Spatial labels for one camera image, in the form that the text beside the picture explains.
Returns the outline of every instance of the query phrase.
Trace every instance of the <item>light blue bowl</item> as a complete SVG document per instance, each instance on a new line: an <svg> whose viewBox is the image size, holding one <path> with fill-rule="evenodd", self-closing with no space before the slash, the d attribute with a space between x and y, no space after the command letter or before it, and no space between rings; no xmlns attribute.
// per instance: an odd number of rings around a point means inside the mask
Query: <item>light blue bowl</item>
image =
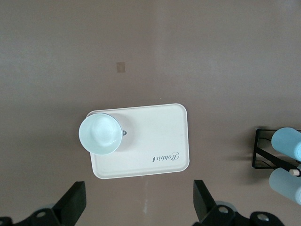
<svg viewBox="0 0 301 226"><path fill-rule="evenodd" d="M90 153L110 154L120 146L122 128L119 122L108 114L92 114L80 125L79 140Z"/></svg>

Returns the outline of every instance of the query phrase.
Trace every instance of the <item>black logo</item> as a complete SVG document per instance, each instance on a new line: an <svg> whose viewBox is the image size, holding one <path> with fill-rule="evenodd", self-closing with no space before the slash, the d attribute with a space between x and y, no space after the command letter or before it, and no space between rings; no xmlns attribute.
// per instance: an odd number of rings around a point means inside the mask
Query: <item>black logo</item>
<svg viewBox="0 0 301 226"><path fill-rule="evenodd" d="M179 158L180 154L178 152L173 152L171 155L163 155L163 156L157 156L153 157L152 161L175 161Z"/></svg>

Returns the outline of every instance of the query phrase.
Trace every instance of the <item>white bowl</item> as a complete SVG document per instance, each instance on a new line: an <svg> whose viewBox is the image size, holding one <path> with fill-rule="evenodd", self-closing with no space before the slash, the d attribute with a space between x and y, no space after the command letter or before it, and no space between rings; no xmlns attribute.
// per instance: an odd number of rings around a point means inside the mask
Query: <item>white bowl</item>
<svg viewBox="0 0 301 226"><path fill-rule="evenodd" d="M110 154L120 146L122 128L119 122L108 114L92 114L80 125L79 140L90 153Z"/></svg>

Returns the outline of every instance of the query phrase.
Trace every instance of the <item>light blue cylinder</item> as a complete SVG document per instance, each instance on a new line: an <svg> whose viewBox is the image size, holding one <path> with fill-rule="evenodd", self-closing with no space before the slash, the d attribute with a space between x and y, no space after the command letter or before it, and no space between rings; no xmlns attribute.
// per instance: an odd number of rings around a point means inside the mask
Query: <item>light blue cylinder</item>
<svg viewBox="0 0 301 226"><path fill-rule="evenodd" d="M272 137L273 148L295 160L301 161L301 133L289 127L277 130Z"/></svg>
<svg viewBox="0 0 301 226"><path fill-rule="evenodd" d="M270 175L269 186L284 197L301 205L301 178L278 168Z"/></svg>

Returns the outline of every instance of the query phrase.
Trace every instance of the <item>white tray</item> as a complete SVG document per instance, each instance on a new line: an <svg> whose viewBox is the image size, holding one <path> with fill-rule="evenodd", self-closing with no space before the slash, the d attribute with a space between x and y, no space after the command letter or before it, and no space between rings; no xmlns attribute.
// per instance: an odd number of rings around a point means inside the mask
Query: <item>white tray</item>
<svg viewBox="0 0 301 226"><path fill-rule="evenodd" d="M92 111L116 118L123 130L119 148L108 155L91 154L101 179L180 172L189 165L187 112L180 104Z"/></svg>

